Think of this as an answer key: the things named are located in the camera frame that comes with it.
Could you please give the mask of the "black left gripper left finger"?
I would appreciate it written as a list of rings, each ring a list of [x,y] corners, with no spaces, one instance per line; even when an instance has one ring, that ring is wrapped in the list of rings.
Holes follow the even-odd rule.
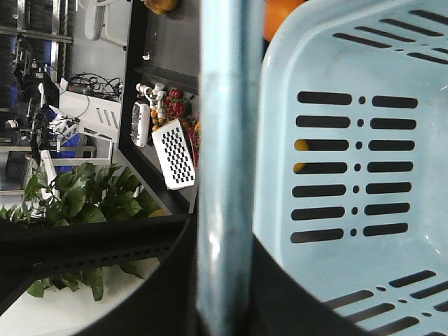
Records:
[[[162,216],[71,229],[77,256],[101,252],[160,256],[160,265],[128,298],[80,335],[195,335],[197,219]]]

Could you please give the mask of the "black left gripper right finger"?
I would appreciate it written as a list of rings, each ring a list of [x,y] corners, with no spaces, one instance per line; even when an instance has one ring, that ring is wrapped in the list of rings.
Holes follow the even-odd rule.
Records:
[[[367,335],[310,295],[253,239],[245,335]]]

